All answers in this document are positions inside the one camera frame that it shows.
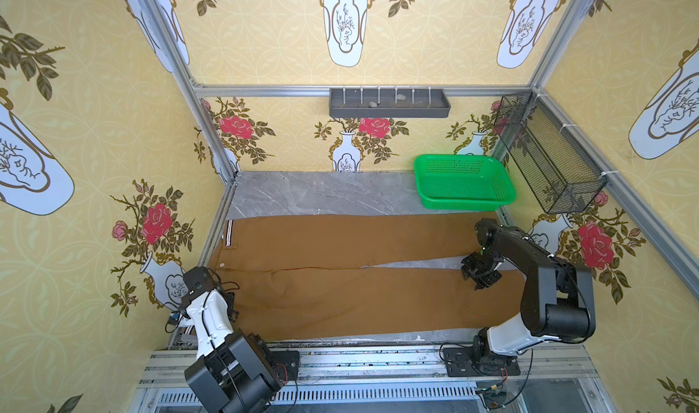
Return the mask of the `green plastic basket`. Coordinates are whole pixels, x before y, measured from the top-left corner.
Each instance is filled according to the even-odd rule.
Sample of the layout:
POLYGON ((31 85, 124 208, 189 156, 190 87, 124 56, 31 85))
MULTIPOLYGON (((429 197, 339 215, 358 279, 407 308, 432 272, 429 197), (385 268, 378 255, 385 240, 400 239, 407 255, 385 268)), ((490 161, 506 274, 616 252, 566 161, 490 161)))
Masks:
POLYGON ((423 154, 414 160, 417 193, 433 210, 493 212, 517 198, 501 162, 488 156, 423 154))

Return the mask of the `aluminium front rail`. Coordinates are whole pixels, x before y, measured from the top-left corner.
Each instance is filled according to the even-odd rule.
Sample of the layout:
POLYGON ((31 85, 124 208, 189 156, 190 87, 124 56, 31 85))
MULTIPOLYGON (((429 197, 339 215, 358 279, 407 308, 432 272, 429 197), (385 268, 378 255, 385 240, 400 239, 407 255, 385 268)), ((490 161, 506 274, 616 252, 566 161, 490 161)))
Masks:
MULTIPOLYGON (((301 384, 351 383, 364 381, 427 381, 448 378, 438 355, 438 345, 369 345, 352 347, 301 347, 275 345, 272 351, 300 352, 301 384)), ((184 371, 194 363, 194 350, 163 350, 151 354, 140 389, 184 388, 184 371)), ((562 344, 536 347, 518 358, 522 374, 532 378, 597 378, 599 376, 582 346, 562 344)))

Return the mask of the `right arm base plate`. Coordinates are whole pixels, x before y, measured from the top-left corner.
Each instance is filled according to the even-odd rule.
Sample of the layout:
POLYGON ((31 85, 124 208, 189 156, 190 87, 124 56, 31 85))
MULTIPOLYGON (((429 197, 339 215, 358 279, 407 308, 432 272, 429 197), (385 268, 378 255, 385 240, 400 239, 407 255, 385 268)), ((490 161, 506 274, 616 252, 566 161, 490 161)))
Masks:
POLYGON ((517 377, 522 374, 518 359, 482 353, 472 346, 455 343, 440 346, 438 355, 449 377, 517 377))

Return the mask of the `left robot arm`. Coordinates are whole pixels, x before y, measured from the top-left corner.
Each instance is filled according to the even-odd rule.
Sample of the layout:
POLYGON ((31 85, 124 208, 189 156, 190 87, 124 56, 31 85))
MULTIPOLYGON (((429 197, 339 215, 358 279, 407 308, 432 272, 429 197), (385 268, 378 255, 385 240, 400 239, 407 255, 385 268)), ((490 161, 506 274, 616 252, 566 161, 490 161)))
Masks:
POLYGON ((207 412, 263 412, 283 387, 267 345, 233 327, 234 295, 207 267, 184 274, 180 313, 194 324, 197 358, 185 380, 207 412))

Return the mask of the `brown long pants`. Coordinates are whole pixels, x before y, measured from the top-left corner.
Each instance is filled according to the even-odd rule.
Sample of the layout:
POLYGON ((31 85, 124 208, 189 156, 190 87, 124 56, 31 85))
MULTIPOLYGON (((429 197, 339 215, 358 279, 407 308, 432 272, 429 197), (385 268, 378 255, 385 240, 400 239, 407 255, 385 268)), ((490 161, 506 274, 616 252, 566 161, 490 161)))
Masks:
POLYGON ((238 285, 238 326, 267 341, 480 329, 517 315, 524 276, 478 289, 458 267, 477 214, 276 216, 233 223, 211 267, 238 285))

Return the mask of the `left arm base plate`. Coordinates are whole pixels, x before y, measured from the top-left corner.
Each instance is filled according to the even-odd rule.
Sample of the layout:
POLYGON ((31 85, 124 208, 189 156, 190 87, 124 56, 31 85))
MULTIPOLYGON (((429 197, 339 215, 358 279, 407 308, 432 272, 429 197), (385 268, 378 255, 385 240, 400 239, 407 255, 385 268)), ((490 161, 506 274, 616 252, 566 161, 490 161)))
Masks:
POLYGON ((298 350, 272 351, 268 354, 268 359, 269 365, 282 385, 298 380, 300 373, 300 352, 298 350))

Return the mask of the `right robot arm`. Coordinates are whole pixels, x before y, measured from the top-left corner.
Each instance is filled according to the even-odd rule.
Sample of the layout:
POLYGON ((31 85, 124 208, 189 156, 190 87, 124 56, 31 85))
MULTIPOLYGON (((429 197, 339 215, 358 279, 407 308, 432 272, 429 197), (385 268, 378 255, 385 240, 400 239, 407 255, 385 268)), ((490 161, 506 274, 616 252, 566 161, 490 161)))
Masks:
POLYGON ((545 342, 580 344, 595 333, 592 271, 537 245, 518 227, 484 218, 475 225, 481 250, 462 260, 462 274, 477 290, 503 279, 508 262, 524 275, 520 312, 473 339, 471 361, 504 361, 545 342))

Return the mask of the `grey wall shelf tray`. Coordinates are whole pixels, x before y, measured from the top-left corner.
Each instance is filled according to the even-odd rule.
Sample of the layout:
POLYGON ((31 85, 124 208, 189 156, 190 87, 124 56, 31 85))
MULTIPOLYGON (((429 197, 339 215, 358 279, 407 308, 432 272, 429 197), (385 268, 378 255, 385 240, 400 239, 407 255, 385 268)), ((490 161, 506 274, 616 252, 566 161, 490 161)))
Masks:
POLYGON ((451 103, 443 89, 432 87, 342 87, 329 93, 332 118, 447 118, 451 103), (407 96, 397 101, 398 94, 407 96), (379 104, 369 108, 369 102, 379 104))

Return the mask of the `small circuit board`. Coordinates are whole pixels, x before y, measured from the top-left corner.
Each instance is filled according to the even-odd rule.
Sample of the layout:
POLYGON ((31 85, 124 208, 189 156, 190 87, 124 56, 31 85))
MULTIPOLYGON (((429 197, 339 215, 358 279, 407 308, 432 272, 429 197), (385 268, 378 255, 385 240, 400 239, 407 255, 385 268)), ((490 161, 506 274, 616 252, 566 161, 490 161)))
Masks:
POLYGON ((493 389, 477 389, 475 391, 486 411, 502 409, 508 402, 508 394, 493 389))

